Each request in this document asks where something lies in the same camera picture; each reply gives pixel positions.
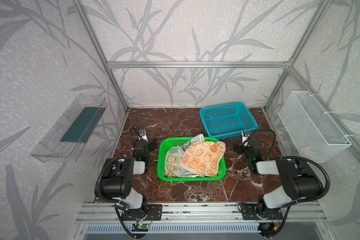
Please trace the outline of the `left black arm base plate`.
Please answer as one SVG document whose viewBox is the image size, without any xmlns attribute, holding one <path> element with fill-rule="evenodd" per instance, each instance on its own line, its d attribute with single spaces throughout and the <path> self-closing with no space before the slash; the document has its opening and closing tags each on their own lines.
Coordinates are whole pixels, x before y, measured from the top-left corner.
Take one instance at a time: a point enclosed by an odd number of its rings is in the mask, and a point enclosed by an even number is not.
<svg viewBox="0 0 360 240">
<path fill-rule="evenodd" d="M 123 221 L 160 221 L 162 219 L 163 205 L 148 204 L 140 209 L 127 210 L 122 213 Z"/>
</svg>

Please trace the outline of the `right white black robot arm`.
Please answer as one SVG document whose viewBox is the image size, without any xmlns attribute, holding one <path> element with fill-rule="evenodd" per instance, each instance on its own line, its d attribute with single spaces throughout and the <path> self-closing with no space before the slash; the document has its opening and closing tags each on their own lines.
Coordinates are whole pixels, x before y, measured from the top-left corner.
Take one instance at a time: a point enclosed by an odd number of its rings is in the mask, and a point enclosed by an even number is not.
<svg viewBox="0 0 360 240">
<path fill-rule="evenodd" d="M 328 173 L 318 163 L 299 156 L 282 156 L 263 160 L 257 141 L 234 141 L 233 151 L 245 155 L 251 173 L 280 177 L 281 186 L 258 197 L 256 204 L 239 203 L 244 220 L 269 220 L 282 217 L 282 208 L 316 201 L 330 189 Z"/>
</svg>

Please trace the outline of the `green plastic basket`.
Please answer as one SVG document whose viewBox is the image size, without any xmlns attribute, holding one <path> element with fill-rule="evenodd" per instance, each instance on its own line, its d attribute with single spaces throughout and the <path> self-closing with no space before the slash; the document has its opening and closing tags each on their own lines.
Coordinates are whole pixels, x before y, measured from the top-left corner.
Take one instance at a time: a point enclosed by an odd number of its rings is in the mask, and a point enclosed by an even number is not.
<svg viewBox="0 0 360 240">
<path fill-rule="evenodd" d="M 159 148 L 157 173 L 165 182 L 217 181 L 226 174 L 226 144 L 198 135 L 168 138 Z"/>
</svg>

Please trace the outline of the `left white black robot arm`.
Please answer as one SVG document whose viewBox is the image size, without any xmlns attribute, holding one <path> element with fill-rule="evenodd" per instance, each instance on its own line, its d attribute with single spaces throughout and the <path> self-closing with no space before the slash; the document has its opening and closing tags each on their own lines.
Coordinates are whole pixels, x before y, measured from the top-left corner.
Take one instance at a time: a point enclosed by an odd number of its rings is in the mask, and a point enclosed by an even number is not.
<svg viewBox="0 0 360 240">
<path fill-rule="evenodd" d="M 150 153 L 158 148 L 157 140 L 136 141 L 132 157 L 109 158 L 99 174 L 95 184 L 95 196 L 105 202 L 113 203 L 121 219 L 142 220 L 148 213 L 148 204 L 144 195 L 133 188 L 135 175 L 147 174 L 151 159 Z"/>
</svg>

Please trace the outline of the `teal plastic basket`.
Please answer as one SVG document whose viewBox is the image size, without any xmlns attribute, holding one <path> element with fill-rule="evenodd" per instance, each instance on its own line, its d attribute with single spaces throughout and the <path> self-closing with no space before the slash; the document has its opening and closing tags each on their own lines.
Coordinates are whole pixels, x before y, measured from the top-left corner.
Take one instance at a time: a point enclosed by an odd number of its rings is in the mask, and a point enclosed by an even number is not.
<svg viewBox="0 0 360 240">
<path fill-rule="evenodd" d="M 257 130 L 259 125 L 243 103 L 200 109 L 204 128 L 211 138 L 227 139 Z"/>
</svg>

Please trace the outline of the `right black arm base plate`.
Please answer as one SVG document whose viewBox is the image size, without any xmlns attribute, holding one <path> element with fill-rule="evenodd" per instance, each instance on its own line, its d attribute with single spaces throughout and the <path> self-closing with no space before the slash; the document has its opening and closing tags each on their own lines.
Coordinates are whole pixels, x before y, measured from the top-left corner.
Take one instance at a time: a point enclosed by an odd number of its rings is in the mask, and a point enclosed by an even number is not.
<svg viewBox="0 0 360 240">
<path fill-rule="evenodd" d="M 243 220 L 276 220 L 284 219 L 281 209 L 270 209 L 265 204 L 239 203 L 238 210 Z"/>
</svg>

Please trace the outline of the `orange bunny towel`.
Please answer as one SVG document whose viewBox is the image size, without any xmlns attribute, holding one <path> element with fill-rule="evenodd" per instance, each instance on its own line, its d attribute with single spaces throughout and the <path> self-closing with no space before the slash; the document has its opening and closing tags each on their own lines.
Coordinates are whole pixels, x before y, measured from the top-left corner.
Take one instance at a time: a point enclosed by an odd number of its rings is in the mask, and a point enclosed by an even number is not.
<svg viewBox="0 0 360 240">
<path fill-rule="evenodd" d="M 224 142 L 195 142 L 186 149 L 179 167 L 192 174 L 216 177 L 225 151 Z"/>
</svg>

